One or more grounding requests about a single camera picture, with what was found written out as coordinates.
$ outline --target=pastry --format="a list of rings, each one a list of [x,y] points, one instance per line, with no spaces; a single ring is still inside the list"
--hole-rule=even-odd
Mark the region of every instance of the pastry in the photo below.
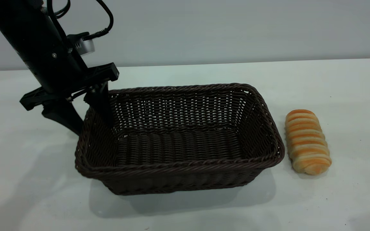
[[[328,144],[312,111],[300,109],[288,113],[285,130],[289,158],[295,171],[318,175],[330,167]]]

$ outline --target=basket rim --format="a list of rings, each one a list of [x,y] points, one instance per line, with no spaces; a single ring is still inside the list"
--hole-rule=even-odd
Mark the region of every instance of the basket rim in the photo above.
[[[78,140],[78,145],[75,151],[75,167],[77,170],[86,177],[106,177],[107,175],[120,175],[120,176],[128,176],[128,175],[149,175],[149,174],[157,174],[157,173],[167,173],[170,169],[175,169],[175,174],[184,174],[187,172],[195,172],[193,169],[198,167],[198,171],[245,171],[249,169],[258,169],[258,168],[268,168],[273,167],[274,165],[278,164],[282,161],[285,155],[285,147],[283,145],[282,139],[279,135],[278,129],[276,128],[276,124],[273,121],[268,107],[263,100],[262,96],[258,93],[256,88],[249,84],[245,83],[228,83],[228,84],[209,84],[209,85],[189,85],[189,86],[165,86],[165,87],[139,87],[139,88],[126,88],[120,90],[110,90],[111,94],[118,94],[118,93],[136,93],[138,91],[141,94],[146,93],[180,93],[182,90],[189,92],[190,89],[198,91],[200,89],[204,89],[205,91],[207,88],[212,88],[213,90],[241,90],[241,91],[253,91],[257,93],[258,97],[255,97],[256,100],[260,101],[264,107],[264,110],[261,111],[263,113],[261,116],[264,119],[264,125],[266,125],[266,129],[272,132],[273,138],[273,152],[266,153],[264,156],[256,157],[256,158],[249,158],[249,159],[207,159],[207,160],[198,160],[198,161],[181,161],[181,162],[173,162],[173,163],[160,163],[160,164],[141,164],[141,165],[121,165],[115,167],[93,167],[87,161],[85,154],[88,152],[88,147],[85,146],[84,150],[78,151],[78,149],[82,146],[81,141],[86,139],[84,136],[89,136],[87,132],[86,124],[84,123],[83,132]]]

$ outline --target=white wall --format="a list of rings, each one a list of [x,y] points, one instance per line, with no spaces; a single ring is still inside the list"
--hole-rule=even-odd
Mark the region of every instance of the white wall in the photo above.
[[[259,62],[370,57],[370,0],[105,0],[110,34],[89,65]],[[55,8],[66,0],[54,0]],[[94,0],[71,0],[66,33],[108,24]],[[0,69],[25,65],[0,33]]]

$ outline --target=wicker basket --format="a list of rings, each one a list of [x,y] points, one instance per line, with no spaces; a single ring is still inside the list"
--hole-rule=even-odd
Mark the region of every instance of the wicker basket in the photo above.
[[[90,108],[75,167],[119,195],[248,184],[278,164],[284,145],[247,84],[109,91],[114,127]]]

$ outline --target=table surface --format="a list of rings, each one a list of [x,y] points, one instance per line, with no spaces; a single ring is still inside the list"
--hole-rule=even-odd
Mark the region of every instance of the table surface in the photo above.
[[[289,111],[314,111],[333,164],[297,174],[289,158],[244,187],[116,196],[74,166],[78,137],[26,111],[39,84],[29,71],[0,72],[0,231],[370,230],[370,59],[122,67],[110,89],[248,83],[281,136]],[[84,115],[88,105],[74,103]]]

